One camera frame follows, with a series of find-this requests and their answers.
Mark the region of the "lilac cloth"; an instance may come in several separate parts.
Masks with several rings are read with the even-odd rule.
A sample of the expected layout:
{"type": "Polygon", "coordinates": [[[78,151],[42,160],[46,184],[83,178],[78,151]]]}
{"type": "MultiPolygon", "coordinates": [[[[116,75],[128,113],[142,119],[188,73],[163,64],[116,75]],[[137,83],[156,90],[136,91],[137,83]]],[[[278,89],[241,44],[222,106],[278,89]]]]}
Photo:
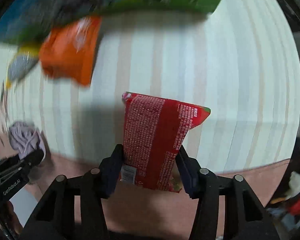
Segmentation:
{"type": "Polygon", "coordinates": [[[40,130],[33,122],[14,122],[8,129],[8,139],[11,147],[18,153],[19,159],[24,159],[37,150],[43,152],[43,159],[46,156],[46,148],[40,130]]]}

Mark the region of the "red snack packet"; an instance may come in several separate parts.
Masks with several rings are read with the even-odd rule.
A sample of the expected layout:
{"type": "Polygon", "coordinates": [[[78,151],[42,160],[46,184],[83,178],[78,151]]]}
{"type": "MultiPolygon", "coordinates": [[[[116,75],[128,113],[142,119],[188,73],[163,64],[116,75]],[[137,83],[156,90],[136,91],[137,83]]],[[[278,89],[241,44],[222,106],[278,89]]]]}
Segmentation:
{"type": "Polygon", "coordinates": [[[146,189],[180,192],[173,167],[189,130],[210,115],[207,107],[125,92],[121,181],[146,189]]]}

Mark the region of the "yellow silver scrub sponge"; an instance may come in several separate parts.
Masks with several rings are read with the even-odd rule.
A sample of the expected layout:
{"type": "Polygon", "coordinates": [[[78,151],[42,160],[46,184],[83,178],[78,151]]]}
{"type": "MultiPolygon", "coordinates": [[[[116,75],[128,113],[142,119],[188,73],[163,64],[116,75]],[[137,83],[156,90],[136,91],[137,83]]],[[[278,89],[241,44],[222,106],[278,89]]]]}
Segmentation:
{"type": "Polygon", "coordinates": [[[20,82],[38,63],[39,48],[33,46],[21,46],[14,54],[7,66],[4,89],[8,90],[15,82],[20,82]]]}

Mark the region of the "orange snack packet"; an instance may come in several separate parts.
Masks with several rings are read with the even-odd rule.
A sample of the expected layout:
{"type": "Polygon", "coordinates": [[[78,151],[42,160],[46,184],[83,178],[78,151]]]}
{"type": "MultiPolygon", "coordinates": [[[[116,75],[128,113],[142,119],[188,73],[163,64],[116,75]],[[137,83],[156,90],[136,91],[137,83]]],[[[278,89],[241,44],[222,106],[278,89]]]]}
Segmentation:
{"type": "Polygon", "coordinates": [[[39,50],[44,74],[51,79],[67,78],[90,86],[101,23],[101,17],[87,16],[53,28],[39,50]]]}

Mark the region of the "striped cat tablecloth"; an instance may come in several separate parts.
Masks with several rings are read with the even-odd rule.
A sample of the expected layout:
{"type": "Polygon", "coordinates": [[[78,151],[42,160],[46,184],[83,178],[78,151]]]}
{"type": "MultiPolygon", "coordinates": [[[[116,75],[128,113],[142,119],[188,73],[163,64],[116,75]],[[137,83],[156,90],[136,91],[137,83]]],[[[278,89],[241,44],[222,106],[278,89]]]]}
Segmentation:
{"type": "Polygon", "coordinates": [[[36,66],[1,94],[15,47],[0,45],[0,157],[6,130],[34,123],[51,155],[41,179],[13,200],[20,220],[59,174],[76,177],[123,139],[124,92],[208,107],[183,145],[215,173],[240,173],[267,204],[291,158],[300,118],[300,61],[276,0],[221,0],[206,19],[130,12],[102,22],[91,86],[50,80],[36,66]]]}

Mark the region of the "open cardboard box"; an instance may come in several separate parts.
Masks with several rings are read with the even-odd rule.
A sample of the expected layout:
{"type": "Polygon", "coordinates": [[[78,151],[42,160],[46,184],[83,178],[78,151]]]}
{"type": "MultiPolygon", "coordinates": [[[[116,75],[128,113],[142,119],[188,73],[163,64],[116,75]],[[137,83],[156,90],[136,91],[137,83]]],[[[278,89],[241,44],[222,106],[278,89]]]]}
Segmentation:
{"type": "Polygon", "coordinates": [[[0,19],[0,43],[40,43],[53,27],[88,15],[130,10],[178,10],[208,14],[221,0],[14,0],[0,19]]]}

